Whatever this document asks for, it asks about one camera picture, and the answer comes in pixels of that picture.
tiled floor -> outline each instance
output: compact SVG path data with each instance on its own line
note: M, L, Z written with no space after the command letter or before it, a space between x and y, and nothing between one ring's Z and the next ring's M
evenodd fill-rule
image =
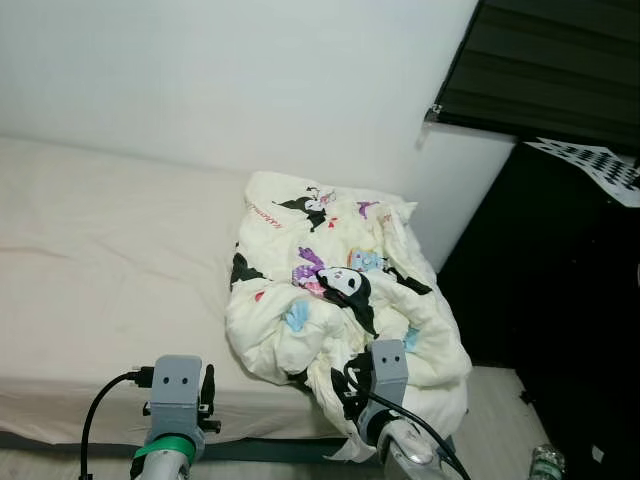
M526 480L531 450L546 441L532 407L518 398L515 372L476 367L469 380L469 414L454 435L458 456L473 480ZM95 480L129 478L127 459L90 459ZM76 479L76 456L0 450L0 480ZM192 480L382 480L379 469L353 465L203 462Z

green tape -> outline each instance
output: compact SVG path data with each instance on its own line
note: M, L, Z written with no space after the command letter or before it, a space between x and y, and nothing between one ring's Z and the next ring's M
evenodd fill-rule
M142 457L151 452L157 452L158 450L174 450L176 452L184 453L189 459L189 464L193 464L193 459L196 456L196 447L186 438L182 437L162 437L151 442L149 445L138 449L133 458Z

crumpled blanket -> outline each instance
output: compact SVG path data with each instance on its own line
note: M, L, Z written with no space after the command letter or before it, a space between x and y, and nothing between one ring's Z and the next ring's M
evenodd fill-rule
M415 204L271 172L255 173L245 197L226 317L247 369L304 383L347 437L331 458L363 461L375 450L344 419L331 368L342 371L374 338L401 339L403 406L452 434L467 409L471 363L408 228Z

bed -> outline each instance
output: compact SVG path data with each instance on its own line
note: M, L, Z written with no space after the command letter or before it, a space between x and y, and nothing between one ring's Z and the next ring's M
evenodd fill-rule
M222 431L208 443L260 439L244 455L273 460L287 458L264 442L340 437L308 392L245 370L225 335L248 179L0 137L0 446L76 445L97 391L167 353L215 365ZM110 393L92 443L141 445L148 396Z

black furniture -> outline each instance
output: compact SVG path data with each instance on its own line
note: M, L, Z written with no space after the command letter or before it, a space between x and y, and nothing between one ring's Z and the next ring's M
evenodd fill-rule
M570 479L640 478L639 262L640 209L521 143L439 275L474 363L516 368Z

